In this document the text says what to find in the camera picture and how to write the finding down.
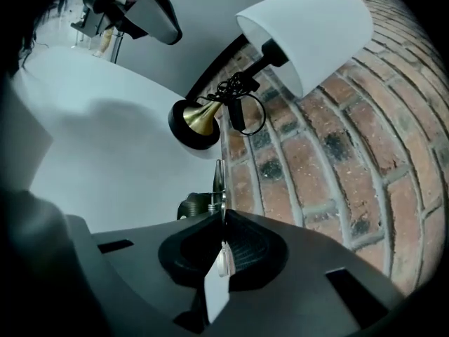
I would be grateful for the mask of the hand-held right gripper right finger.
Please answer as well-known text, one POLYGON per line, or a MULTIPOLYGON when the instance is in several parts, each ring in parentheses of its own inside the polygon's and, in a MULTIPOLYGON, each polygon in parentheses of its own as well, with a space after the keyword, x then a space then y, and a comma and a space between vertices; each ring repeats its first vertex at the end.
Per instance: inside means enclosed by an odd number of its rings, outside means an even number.
POLYGON ((233 292, 209 327, 209 337, 347 337, 361 327, 326 277, 344 269, 387 310, 403 299, 376 267, 334 239, 271 218, 235 212, 280 235, 289 257, 284 269, 261 289, 233 292))

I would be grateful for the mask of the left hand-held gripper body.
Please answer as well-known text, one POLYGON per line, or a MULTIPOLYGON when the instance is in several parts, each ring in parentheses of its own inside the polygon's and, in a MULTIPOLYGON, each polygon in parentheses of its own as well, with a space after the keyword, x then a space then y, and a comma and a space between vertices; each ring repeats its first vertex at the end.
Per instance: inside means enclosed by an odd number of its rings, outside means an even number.
POLYGON ((107 16, 109 9, 114 10, 117 0, 82 0, 83 14, 80 21, 73 22, 71 27, 87 37, 96 37, 105 30, 114 27, 117 20, 122 17, 113 17, 114 12, 110 12, 112 19, 107 16))

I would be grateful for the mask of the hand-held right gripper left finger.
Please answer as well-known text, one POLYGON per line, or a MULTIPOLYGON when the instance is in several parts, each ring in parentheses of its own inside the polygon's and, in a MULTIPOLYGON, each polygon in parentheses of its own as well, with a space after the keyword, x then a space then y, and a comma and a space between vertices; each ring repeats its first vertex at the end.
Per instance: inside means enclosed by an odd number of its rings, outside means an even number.
POLYGON ((72 323, 82 336, 225 337, 225 314, 207 322, 204 285, 176 284, 159 261, 169 238, 193 233, 216 217, 91 234, 85 220, 67 216, 71 244, 66 292, 72 323))

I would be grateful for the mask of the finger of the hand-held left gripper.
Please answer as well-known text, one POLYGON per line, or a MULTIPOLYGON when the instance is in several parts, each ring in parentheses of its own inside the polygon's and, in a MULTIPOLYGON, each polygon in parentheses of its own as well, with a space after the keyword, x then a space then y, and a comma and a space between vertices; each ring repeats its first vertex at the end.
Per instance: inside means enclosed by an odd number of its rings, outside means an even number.
POLYGON ((132 39, 150 36, 163 44, 174 45, 182 30, 170 0, 120 0, 124 15, 120 31, 132 39))

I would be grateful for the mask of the white shade brass table lamp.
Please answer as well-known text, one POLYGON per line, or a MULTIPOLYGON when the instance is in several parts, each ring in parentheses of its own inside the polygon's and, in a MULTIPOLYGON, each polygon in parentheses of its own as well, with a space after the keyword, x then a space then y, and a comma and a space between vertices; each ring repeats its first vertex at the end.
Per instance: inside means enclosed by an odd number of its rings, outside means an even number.
POLYGON ((242 99, 254 98, 256 75, 266 67, 297 98, 303 98, 356 55, 372 38, 373 20, 362 0, 264 0, 236 14, 244 37, 260 54, 252 65, 221 81, 205 105, 179 100, 168 125, 195 150, 220 139, 215 114, 228 109, 234 130, 245 135, 242 99))

